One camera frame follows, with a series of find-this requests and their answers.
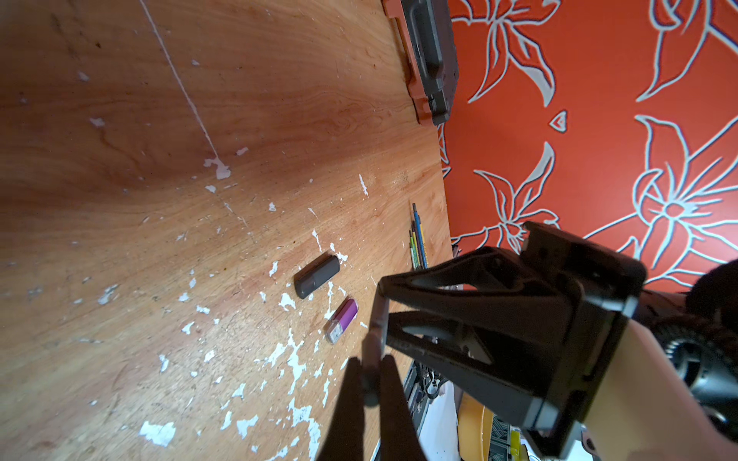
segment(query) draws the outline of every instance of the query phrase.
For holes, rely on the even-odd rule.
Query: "red wallpaper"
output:
[[[679,291],[738,257],[738,0],[449,0],[453,242],[543,221]]]

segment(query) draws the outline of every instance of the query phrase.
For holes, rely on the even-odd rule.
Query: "purple usb flash drive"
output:
[[[356,301],[353,298],[346,298],[325,332],[325,336],[331,344],[338,342],[338,338],[346,331],[348,324],[356,318],[358,313],[359,306],[356,305]]]

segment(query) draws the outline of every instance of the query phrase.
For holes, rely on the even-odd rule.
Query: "peeling white paint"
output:
[[[331,380],[326,379],[325,384],[323,384],[323,392],[325,392],[325,397],[323,397],[323,408],[325,408],[326,402],[328,402],[328,386],[331,385]]]
[[[106,305],[110,302],[110,296],[113,294],[113,291],[116,291],[118,289],[118,284],[110,285],[105,289],[103,292],[103,295],[97,300],[97,304],[99,305]]]
[[[277,347],[275,347],[275,351],[269,357],[267,357],[267,358],[264,359],[264,363],[261,365],[261,367],[264,368],[266,366],[266,364],[272,364],[272,368],[274,368],[275,365],[277,364],[277,359],[282,354],[284,354],[284,351],[286,351],[286,350],[287,350],[287,347],[285,347],[284,344],[278,342],[277,343]]]
[[[233,412],[226,413],[226,418],[225,420],[223,420],[223,426],[221,426],[222,431],[228,429],[228,426],[230,426],[230,420],[231,420],[232,415],[233,415]]]
[[[231,395],[231,398],[240,397],[241,400],[244,399],[244,387],[246,387],[246,383],[241,383],[240,386],[238,386],[238,389],[233,391],[233,395]]]
[[[184,326],[184,328],[182,328],[182,332],[183,332],[183,333],[186,333],[186,334],[188,334],[188,335],[189,335],[189,334],[190,334],[190,328],[192,328],[192,326],[193,326],[194,324],[195,324],[195,322],[190,322],[190,323],[186,324],[186,325]]]
[[[164,354],[159,355],[159,360],[162,361],[162,368],[159,370],[160,373],[167,371],[169,367],[169,359]]]
[[[142,435],[146,440],[150,441],[154,445],[167,447],[169,442],[174,438],[176,430],[174,422],[158,426],[156,424],[149,424],[148,421],[144,421],[143,426],[141,426],[141,430],[139,431],[139,435]]]
[[[310,417],[310,412],[313,407],[308,405],[302,408],[296,408],[294,406],[294,398],[292,398],[287,409],[292,411],[292,427],[295,427],[303,421],[308,424],[308,435],[310,436],[308,455],[310,456],[310,460],[313,461],[318,452],[318,447],[320,446],[320,424],[318,424],[314,418]]]
[[[300,379],[300,376],[303,374],[303,371],[307,370],[308,366],[306,364],[300,365],[300,357],[297,356],[297,351],[305,344],[305,341],[302,340],[299,344],[294,343],[294,338],[292,337],[292,329],[289,329],[289,339],[287,340],[287,347],[292,348],[292,354],[290,354],[289,358],[287,359],[287,365],[289,367],[292,367],[292,387],[289,388],[289,392],[287,392],[287,395],[292,395],[294,392],[294,386],[297,384],[297,380]]]
[[[277,452],[276,455],[274,455],[273,457],[269,458],[266,461],[275,461],[277,458],[284,458],[285,456],[287,456],[287,451],[289,451],[289,448],[287,448],[287,446],[284,446],[282,447],[281,450]]]
[[[282,309],[285,311],[288,311],[287,306],[292,306],[292,310],[297,309],[294,305],[294,300],[289,297],[287,293],[282,293],[282,300],[279,301],[279,305],[282,306]]]
[[[325,315],[323,316],[324,319],[330,320],[333,318],[333,314],[336,313],[336,310],[331,310],[331,301],[333,301],[333,282],[328,281],[328,310],[325,312]]]
[[[367,186],[364,184],[364,178],[362,178],[361,174],[359,174],[359,181],[362,182],[362,189],[364,189],[364,195],[367,197],[369,196],[369,192],[367,191]]]
[[[259,421],[259,416],[256,415],[250,420],[238,420],[235,422],[235,426],[238,429],[238,435],[241,436],[241,440],[245,439],[249,434],[249,427],[256,426],[256,422]]]
[[[318,233],[313,229],[313,237],[315,237],[315,241],[318,242],[318,251],[321,253],[323,252],[323,248],[320,246],[320,239],[318,238]]]

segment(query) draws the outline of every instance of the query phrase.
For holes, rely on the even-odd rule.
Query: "wooden table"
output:
[[[451,257],[380,1],[2,15],[2,457],[312,459],[375,281],[409,268],[411,202],[430,262]],[[348,256],[333,288],[300,300],[326,251]],[[359,318],[331,346],[345,295]]]

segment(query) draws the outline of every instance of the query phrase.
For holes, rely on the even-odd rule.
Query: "white flower outline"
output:
[[[736,12],[738,12],[737,0],[724,1],[728,3],[728,5],[734,10],[736,10]],[[674,4],[672,5],[669,3],[669,0],[650,0],[649,21],[651,22],[653,28],[658,31],[658,39],[656,41],[656,50],[653,60],[653,80],[651,81],[648,89],[635,99],[637,103],[649,99],[664,88],[667,88],[681,80],[692,67],[694,60],[697,59],[697,55],[700,54],[700,51],[702,50],[707,37],[710,35],[718,39],[731,51],[738,55],[738,44],[733,42],[725,33],[723,33],[723,31],[717,29],[712,24],[713,0],[692,0],[692,8],[690,9],[690,14],[686,21],[684,21],[679,16],[679,13],[677,11],[677,8],[681,4],[682,1],[674,1]],[[692,22],[694,20],[694,17],[697,15],[701,4],[703,4],[705,7],[705,21],[703,24],[695,24],[696,27],[699,27],[701,25],[703,31],[702,34],[700,34],[700,38],[697,42],[697,46],[695,47],[694,52],[689,57],[689,60],[684,66],[684,70],[679,75],[673,77],[671,80],[666,80],[663,83],[659,84],[658,82],[661,78],[661,54],[663,52],[663,40],[666,37],[666,34],[672,32],[674,34],[678,33],[680,35],[683,35],[684,32],[686,32],[686,30],[693,25]],[[663,11],[668,15],[670,20],[669,23],[662,23],[659,21],[657,10],[660,9],[663,9]]]
[[[684,259],[690,255],[693,254],[694,256],[701,257],[711,263],[716,264],[723,264],[727,261],[721,260],[720,258],[710,256],[708,254],[704,254],[702,252],[699,252],[692,248],[694,245],[694,242],[697,241],[706,241],[707,238],[713,238],[715,240],[718,240],[722,243],[724,243],[727,246],[730,246],[733,250],[738,252],[738,245],[735,243],[732,243],[727,238],[723,237],[722,235],[712,232],[708,229],[713,229],[715,227],[719,226],[725,226],[729,224],[738,224],[738,219],[726,219],[721,221],[715,221],[713,223],[707,223],[707,224],[697,224],[690,222],[690,219],[695,218],[704,218],[707,216],[710,216],[711,212],[698,212],[698,210],[701,207],[706,207],[708,205],[712,204],[718,204],[723,201],[722,198],[712,198],[707,199],[705,201],[703,198],[709,197],[710,195],[715,195],[719,193],[725,193],[730,192],[732,190],[738,190],[738,185],[732,185],[727,187],[718,187],[719,183],[725,179],[725,177],[732,173],[736,166],[738,166],[738,155],[736,155],[735,160],[728,166],[728,168],[725,169],[718,177],[707,183],[707,185],[704,185],[702,187],[699,187],[698,189],[694,190],[697,184],[700,182],[700,180],[709,173],[713,168],[715,168],[722,160],[723,157],[719,157],[716,160],[714,160],[709,166],[707,166],[704,170],[702,170],[698,175],[692,179],[689,184],[687,184],[687,180],[689,177],[689,167],[690,164],[702,153],[704,153],[707,149],[709,149],[720,137],[722,137],[728,130],[733,128],[738,123],[738,116],[733,118],[730,122],[728,122],[727,125],[725,125],[720,131],[717,132],[710,140],[708,140],[704,145],[702,145],[700,148],[698,148],[693,153],[689,152],[689,147],[687,146],[686,139],[682,133],[681,128],[679,125],[673,122],[668,122],[665,120],[659,120],[651,116],[647,115],[637,115],[635,116],[635,119],[639,121],[640,123],[644,124],[646,126],[646,129],[648,131],[648,137],[646,139],[646,146],[645,146],[645,168],[644,172],[642,172],[637,179],[635,180],[633,184],[633,190],[632,190],[632,202],[633,202],[633,208],[634,212],[630,213],[622,218],[616,219],[615,221],[606,224],[603,227],[600,227],[599,229],[590,232],[589,234],[585,235],[585,239],[591,238],[598,233],[604,231],[605,229],[609,229],[613,226],[616,226],[620,223],[623,223],[625,221],[628,221],[632,218],[638,218],[641,220],[643,224],[646,225],[646,231],[644,233],[644,236],[639,240],[636,236],[631,235],[627,242],[621,246],[617,251],[622,252],[628,249],[631,245],[633,245],[633,257],[635,259],[640,260],[641,256],[643,254],[643,250],[646,247],[646,245],[649,243],[653,230],[657,224],[657,222],[660,219],[667,219],[668,221],[668,228],[667,233],[664,239],[661,241],[661,244],[658,247],[658,250],[654,256],[653,261],[646,261],[644,262],[646,264],[646,267],[648,267],[650,270],[653,270],[656,268],[656,265],[661,260],[661,257],[663,256],[666,249],[669,247],[669,244],[672,242],[672,238],[674,235],[674,228],[677,225],[682,226],[687,233],[687,243],[685,245],[684,250],[680,254],[680,256],[673,262],[673,264],[670,265],[667,269],[665,269],[661,274],[656,274],[653,277],[650,277],[646,283],[652,283],[657,280],[671,280],[674,283],[677,283],[678,285],[681,285],[683,287],[691,287],[689,283],[685,282],[684,280],[680,280],[678,278],[678,275],[684,274],[684,275],[692,275],[692,276],[701,276],[704,275],[704,272],[699,271],[692,271],[686,268],[681,268],[680,265],[684,261]],[[651,156],[652,156],[652,141],[653,141],[653,125],[659,125],[661,127],[667,127],[671,128],[675,135],[677,136],[679,143],[683,149],[683,155],[684,155],[684,164],[682,169],[681,177],[677,180],[677,178],[674,175],[674,168],[666,162],[666,168],[658,168],[655,167],[652,164]],[[668,174],[669,178],[669,190],[668,191],[662,191],[658,188],[657,180],[664,174]],[[644,204],[646,201],[653,201],[656,204],[659,204],[662,206],[662,210],[654,210],[654,209],[644,209]],[[683,210],[678,216],[671,216],[667,209],[671,205],[678,205]],[[654,217],[651,219],[648,219],[648,217],[644,214],[644,211],[651,212],[654,214]]]
[[[462,234],[451,239],[451,244],[455,245],[461,242],[464,238],[472,237],[475,235],[484,234],[484,240],[477,246],[480,248],[484,246],[489,240],[489,232],[493,229],[497,229],[500,233],[500,238],[497,240],[497,246],[500,246],[503,242],[503,238],[507,240],[508,245],[516,253],[520,253],[523,241],[525,240],[525,234],[528,232],[523,229],[523,223],[529,221],[532,217],[548,214],[549,219],[543,219],[543,222],[552,226],[559,227],[559,216],[546,208],[539,208],[533,212],[527,212],[528,208],[543,194],[543,187],[545,186],[548,177],[554,171],[554,164],[556,161],[556,153],[550,144],[547,142],[543,145],[543,154],[538,164],[533,169],[528,178],[522,182],[520,187],[513,188],[512,183],[502,176],[490,173],[484,170],[474,170],[474,173],[482,176],[494,192],[494,206],[497,211],[497,217],[499,222],[494,226],[484,226],[480,231],[470,232],[468,234]],[[510,196],[506,196],[505,190],[499,190],[494,185],[495,181],[501,181],[509,187]],[[523,202],[518,207],[516,202],[519,199],[523,199]]]
[[[472,6],[469,3],[469,0],[460,0],[466,9],[469,11],[468,16],[453,16],[451,17],[451,22],[463,22],[467,26],[471,26],[472,24],[485,24],[489,27],[489,31],[487,33],[487,49],[486,49],[486,69],[484,72],[484,78],[482,79],[482,83],[479,85],[479,89],[474,93],[474,95],[469,98],[468,103],[471,104],[476,100],[479,100],[482,96],[487,94],[487,92],[491,89],[493,89],[507,74],[508,68],[510,66],[510,62],[512,63],[521,71],[523,71],[528,77],[533,80],[533,83],[538,86],[538,89],[541,91],[541,95],[543,96],[543,106],[548,107],[548,104],[551,103],[551,99],[554,97],[554,94],[556,93],[556,79],[554,78],[554,72],[551,70],[550,66],[546,63],[545,59],[543,58],[543,53],[541,51],[541,47],[536,42],[532,41],[530,38],[523,35],[518,29],[518,26],[540,26],[548,22],[549,19],[556,13],[556,11],[559,10],[559,7],[561,6],[561,0],[541,0],[541,6],[547,7],[551,4],[555,4],[556,6],[543,18],[540,19],[525,19],[520,18],[516,19],[516,16],[524,15],[527,13],[531,8],[530,7],[521,7],[519,9],[515,9],[516,3],[522,0],[511,0],[511,6],[507,9],[507,11],[501,13],[499,11],[500,4],[503,0],[494,0],[494,8],[490,5],[490,0],[485,0],[487,4],[487,14],[483,18],[475,17],[474,12],[472,10]],[[497,66],[497,62],[500,59],[500,50],[497,48],[497,31],[501,31],[503,42],[504,42],[504,69],[503,73],[487,88],[485,88],[485,85],[487,84],[487,80],[489,78],[490,69]],[[518,44],[520,45],[520,49],[522,50],[523,56],[521,57],[515,57],[513,53],[511,53],[510,50],[510,40],[511,38],[508,37],[508,30],[509,33],[512,34],[516,39]],[[490,62],[490,54],[492,50],[494,49],[494,62]],[[531,58],[531,51],[535,55],[535,59],[537,59],[538,66],[532,66],[532,65],[524,65],[522,61],[524,60],[532,60]]]

